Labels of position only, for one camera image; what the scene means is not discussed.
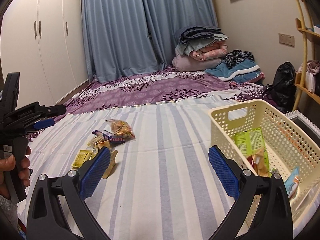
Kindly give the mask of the light blue snack bag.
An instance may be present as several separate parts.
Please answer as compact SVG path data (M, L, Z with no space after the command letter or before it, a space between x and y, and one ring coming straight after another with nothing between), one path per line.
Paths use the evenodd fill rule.
M289 200L295 198L299 182L299 167L295 167L284 183Z

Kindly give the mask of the olive yellow snack packet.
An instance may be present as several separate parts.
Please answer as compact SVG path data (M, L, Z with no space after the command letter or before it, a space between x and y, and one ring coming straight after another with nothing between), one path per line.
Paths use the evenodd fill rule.
M92 154L92 150L80 150L71 165L72 169L79 169L84 162L91 160Z

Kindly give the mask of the clear yellow pastry packet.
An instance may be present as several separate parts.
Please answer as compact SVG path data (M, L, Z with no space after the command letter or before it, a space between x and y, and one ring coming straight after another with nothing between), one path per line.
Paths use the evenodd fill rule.
M94 137L87 143L87 147L94 148L100 141L99 137Z

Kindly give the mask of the orange brown snack bag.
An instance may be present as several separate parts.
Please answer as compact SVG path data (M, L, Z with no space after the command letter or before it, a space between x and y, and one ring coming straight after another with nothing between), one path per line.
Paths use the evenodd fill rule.
M255 152L255 154L247 157L250 165L253 167L257 175L262 177L268 177L269 171L264 161L264 149L261 148Z

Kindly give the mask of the large green snack bag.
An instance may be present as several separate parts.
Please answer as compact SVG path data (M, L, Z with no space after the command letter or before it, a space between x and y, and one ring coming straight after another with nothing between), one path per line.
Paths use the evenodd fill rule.
M250 131L245 131L237 133L234 138L235 144L240 150L240 152L247 157L249 155L255 154L257 150L264 149L264 161L270 172L270 165L268 159L268 153L265 146L265 141L261 128L252 129Z

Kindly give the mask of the blue cracker sleeve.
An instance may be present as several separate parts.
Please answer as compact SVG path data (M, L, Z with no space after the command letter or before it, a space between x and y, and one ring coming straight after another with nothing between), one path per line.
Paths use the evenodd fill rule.
M92 134L99 137L100 139L103 139L104 141L109 141L109 143L111 144L119 145L126 142L126 139L124 137L114 135L109 131L94 130Z

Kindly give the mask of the clear bag of biscuits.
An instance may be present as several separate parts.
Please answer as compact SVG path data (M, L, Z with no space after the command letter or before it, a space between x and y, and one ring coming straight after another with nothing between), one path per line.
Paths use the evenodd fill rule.
M118 119L107 119L106 122L110 125L114 136L130 140L136 138L131 126L127 122Z

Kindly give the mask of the small green snack pack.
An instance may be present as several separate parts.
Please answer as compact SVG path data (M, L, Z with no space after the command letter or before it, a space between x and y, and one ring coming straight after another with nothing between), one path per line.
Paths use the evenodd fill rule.
M270 176L272 176L275 173L278 173L278 170L276 168L273 168L271 172L269 172Z

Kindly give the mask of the purple floral bedsheet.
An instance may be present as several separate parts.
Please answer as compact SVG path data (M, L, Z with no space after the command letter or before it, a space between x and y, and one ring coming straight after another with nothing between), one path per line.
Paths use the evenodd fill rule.
M179 72L169 67L161 72L120 77L107 83L93 79L64 104L67 113L82 114L212 95L220 100L246 101L261 96L264 78L264 73L258 70L236 80L221 81L204 71Z

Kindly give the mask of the white wardrobe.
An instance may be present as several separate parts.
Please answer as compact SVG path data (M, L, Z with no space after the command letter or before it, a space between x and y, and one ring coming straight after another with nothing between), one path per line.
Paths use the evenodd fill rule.
M20 73L17 105L53 105L88 81L81 0L13 0L1 26L3 76Z

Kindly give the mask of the white framed mirror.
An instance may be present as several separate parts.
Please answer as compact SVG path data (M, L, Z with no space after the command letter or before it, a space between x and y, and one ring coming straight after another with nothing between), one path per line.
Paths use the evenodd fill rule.
M319 128L300 111L295 110L290 113L286 113L285 116L299 126L305 133L310 131L319 137Z

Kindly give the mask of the black backpack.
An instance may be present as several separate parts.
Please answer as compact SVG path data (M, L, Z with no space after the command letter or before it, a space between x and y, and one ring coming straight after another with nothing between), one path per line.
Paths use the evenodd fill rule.
M267 85L261 98L273 104L282 113L293 110L296 96L296 70L291 62L281 64L272 85Z

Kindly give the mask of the blue grey curtain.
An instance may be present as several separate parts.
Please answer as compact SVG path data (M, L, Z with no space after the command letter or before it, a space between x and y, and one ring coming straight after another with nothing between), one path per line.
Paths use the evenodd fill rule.
M87 72L104 83L163 70L178 30L217 26L212 0L82 0Z

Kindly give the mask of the wooden shelf unit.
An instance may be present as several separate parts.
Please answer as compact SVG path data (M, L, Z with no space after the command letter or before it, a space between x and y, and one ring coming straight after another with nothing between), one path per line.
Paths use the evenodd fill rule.
M319 104L319 96L314 92L311 92L306 87L306 74L307 74L307 62L309 59L308 55L308 44L311 44L312 59L316 59L316 45L319 45L319 34L311 30L313 27L313 18L306 0L295 0L299 12L299 17L295 19L296 29L302 35L303 43L303 61L302 70L297 72L295 79L295 86L297 87L297 93L295 98L295 104L293 110L297 110L300 104L302 94L306 94L312 98L316 103Z

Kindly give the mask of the blue teal blanket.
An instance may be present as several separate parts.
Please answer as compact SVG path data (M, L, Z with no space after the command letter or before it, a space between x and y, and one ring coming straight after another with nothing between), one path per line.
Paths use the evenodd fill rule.
M221 63L213 69L206 69L204 72L221 81L233 81L236 83L249 82L261 75L260 67L249 59L237 63L231 69L227 67L227 64Z

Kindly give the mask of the pink folded clothes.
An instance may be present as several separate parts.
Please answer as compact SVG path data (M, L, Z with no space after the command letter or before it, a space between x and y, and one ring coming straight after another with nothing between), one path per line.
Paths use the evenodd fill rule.
M316 75L319 74L319 61L309 60L306 64L304 87L314 93L316 89Z

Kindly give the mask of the leopard print cloth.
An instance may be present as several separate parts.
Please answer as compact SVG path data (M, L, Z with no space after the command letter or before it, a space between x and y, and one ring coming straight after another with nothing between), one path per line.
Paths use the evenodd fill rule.
M232 69L237 64L244 62L245 60L254 61L254 55L250 51L243 51L240 49L232 50L228 52L221 60L228 69Z

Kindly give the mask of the folded quilts pile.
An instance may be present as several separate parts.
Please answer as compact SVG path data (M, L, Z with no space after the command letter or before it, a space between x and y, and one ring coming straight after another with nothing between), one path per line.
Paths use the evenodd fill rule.
M175 36L177 45L172 65L180 72L215 68L228 53L228 36L218 27L185 27L176 31Z

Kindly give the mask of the wall power socket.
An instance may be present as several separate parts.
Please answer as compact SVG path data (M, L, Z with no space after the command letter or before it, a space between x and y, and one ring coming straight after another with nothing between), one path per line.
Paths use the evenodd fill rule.
M295 46L295 37L294 36L279 33L278 38L279 38L280 44L284 44L284 45L291 46L291 47Z

